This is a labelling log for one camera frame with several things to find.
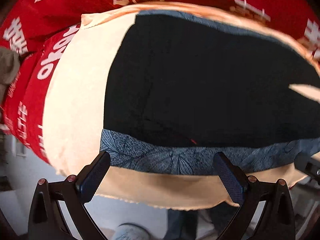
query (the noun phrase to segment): screw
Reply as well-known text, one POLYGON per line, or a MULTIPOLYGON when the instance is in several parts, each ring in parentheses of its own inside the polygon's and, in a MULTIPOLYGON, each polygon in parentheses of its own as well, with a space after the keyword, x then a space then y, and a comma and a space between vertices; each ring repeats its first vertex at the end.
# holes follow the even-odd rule
POLYGON ((257 181, 257 178, 255 177, 255 176, 248 176, 248 180, 250 181, 250 182, 256 182, 257 181))
POLYGON ((75 180, 76 180, 76 178, 77 178, 77 176, 76 176, 76 175, 69 175, 69 176, 67 177, 67 181, 69 181, 69 182, 73 182, 73 181, 75 181, 75 180))
POLYGON ((285 185, 285 180, 284 179, 279 179, 279 183, 281 186, 284 186, 285 185))
POLYGON ((42 184, 44 184, 45 183, 45 179, 39 179, 39 181, 38 181, 38 184, 39 185, 42 185, 42 184))

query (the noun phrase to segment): blue leaf pattern fabric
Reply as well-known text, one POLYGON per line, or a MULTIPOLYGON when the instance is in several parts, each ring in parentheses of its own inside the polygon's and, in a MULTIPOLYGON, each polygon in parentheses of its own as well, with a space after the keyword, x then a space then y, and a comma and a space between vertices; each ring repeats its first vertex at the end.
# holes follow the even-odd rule
POLYGON ((111 165, 116 167, 174 175, 216 175, 213 156, 217 152, 223 152, 233 165, 245 172, 264 171, 292 163, 301 151, 309 156, 319 152, 320 138, 276 143, 263 148, 162 147, 103 129, 100 150, 110 154, 111 165))

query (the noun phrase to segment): red cloth with white text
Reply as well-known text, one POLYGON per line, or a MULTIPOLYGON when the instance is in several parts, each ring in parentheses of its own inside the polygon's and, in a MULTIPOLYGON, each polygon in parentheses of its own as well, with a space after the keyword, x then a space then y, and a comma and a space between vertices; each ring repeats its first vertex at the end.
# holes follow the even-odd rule
MULTIPOLYGON (((0 45, 20 54, 39 49, 83 13, 103 12, 150 0, 18 0, 0 28, 0 45)), ((213 6, 261 21, 299 39, 320 59, 319 19, 305 0, 167 0, 213 6)))
POLYGON ((79 27, 55 34, 23 61, 3 104, 4 124, 12 135, 47 163, 42 138, 44 100, 55 67, 79 27))

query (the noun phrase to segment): white floor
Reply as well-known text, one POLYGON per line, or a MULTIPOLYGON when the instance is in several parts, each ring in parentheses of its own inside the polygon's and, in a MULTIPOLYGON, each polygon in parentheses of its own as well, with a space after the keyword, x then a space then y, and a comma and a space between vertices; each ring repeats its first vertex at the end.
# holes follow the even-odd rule
MULTIPOLYGON (((27 149, 27 156, 8 154, 5 172, 14 189, 13 192, 0 194, 0 208, 18 235, 28 230, 28 216, 34 190, 39 179, 49 182, 65 178, 55 174, 54 168, 40 160, 27 149)), ((154 237, 163 238, 167 229, 165 209, 156 209, 142 203, 127 203, 120 200, 95 196, 86 208, 100 228, 115 229, 122 223, 135 223, 146 228, 154 237)), ((65 206, 63 212, 73 236, 81 239, 65 206)), ((203 236, 212 230, 212 225, 200 221, 198 235, 203 236)))

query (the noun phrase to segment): blue textured gripper pad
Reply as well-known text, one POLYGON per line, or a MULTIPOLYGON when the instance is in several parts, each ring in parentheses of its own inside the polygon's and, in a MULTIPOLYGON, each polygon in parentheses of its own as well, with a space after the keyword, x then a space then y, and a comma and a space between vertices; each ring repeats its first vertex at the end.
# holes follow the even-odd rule
POLYGON ((219 154, 215 154, 213 159, 215 171, 228 191, 230 198, 234 203, 242 205, 244 202, 244 188, 219 154))

